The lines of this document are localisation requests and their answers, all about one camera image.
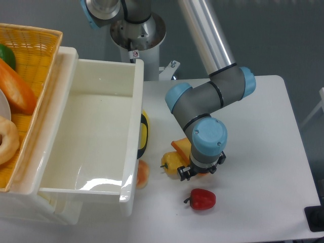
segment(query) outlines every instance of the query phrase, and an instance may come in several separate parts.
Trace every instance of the wicker basket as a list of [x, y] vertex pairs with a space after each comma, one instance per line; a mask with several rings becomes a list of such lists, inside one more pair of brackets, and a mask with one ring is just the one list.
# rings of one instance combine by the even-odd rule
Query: wicker basket
[[0, 165], [0, 192], [10, 190], [14, 175], [23, 160], [62, 36], [60, 31], [0, 23], [0, 43], [13, 50], [17, 73], [30, 85], [38, 98], [33, 115], [12, 114], [21, 146], [14, 157]]

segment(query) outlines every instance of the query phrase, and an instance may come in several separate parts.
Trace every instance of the yellow bell pepper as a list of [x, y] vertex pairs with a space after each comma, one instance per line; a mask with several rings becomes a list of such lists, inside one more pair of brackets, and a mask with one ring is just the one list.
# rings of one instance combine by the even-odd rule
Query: yellow bell pepper
[[161, 168], [164, 168], [165, 172], [169, 175], [177, 174], [177, 169], [185, 165], [186, 161], [176, 151], [164, 154], [161, 159]]

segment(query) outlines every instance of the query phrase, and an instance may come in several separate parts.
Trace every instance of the black object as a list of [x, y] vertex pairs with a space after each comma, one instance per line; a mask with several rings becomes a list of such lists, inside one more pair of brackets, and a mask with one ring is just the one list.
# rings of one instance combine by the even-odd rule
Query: black object
[[226, 155], [222, 151], [221, 155], [219, 156], [219, 158], [217, 160], [217, 163], [208, 169], [198, 168], [197, 166], [194, 165], [194, 163], [191, 163], [190, 166], [188, 166], [188, 167], [184, 167], [184, 166], [178, 167], [177, 171], [180, 176], [180, 181], [184, 181], [185, 179], [187, 179], [189, 181], [191, 177], [197, 175], [198, 173], [208, 173], [209, 172], [209, 173], [213, 174], [217, 170], [216, 166], [223, 164], [225, 162], [225, 160], [226, 160]]
[[140, 148], [137, 151], [137, 159], [139, 159], [140, 157], [143, 156], [143, 154], [144, 154], [144, 152], [146, 150], [147, 141], [148, 141], [148, 123], [147, 123], [146, 117], [143, 114], [141, 115], [141, 124], [144, 124], [146, 126], [147, 133], [146, 133], [146, 141], [145, 141], [144, 147]]
[[324, 231], [324, 206], [306, 207], [305, 215], [310, 231]]

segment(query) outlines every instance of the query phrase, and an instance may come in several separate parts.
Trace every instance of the white plastic bin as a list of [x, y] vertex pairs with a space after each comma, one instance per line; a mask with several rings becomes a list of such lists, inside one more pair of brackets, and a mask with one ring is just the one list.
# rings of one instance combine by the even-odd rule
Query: white plastic bin
[[[21, 201], [24, 208], [34, 205], [38, 220], [41, 215], [46, 221], [75, 223], [85, 201], [119, 204], [121, 214], [129, 216], [138, 165], [143, 61], [82, 60], [75, 49], [60, 48], [56, 62], [59, 73], [39, 110], [34, 142], [11, 191], [0, 196]], [[5, 210], [0, 209], [0, 216], [7, 216]]]

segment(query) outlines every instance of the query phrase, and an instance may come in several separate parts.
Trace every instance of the black cable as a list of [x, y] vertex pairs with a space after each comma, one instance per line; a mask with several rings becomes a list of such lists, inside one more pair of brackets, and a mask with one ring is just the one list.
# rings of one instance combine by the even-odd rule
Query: black cable
[[317, 238], [316, 240], [314, 240], [312, 243], [319, 243], [321, 240], [324, 239], [324, 236], [321, 237], [321, 238]]

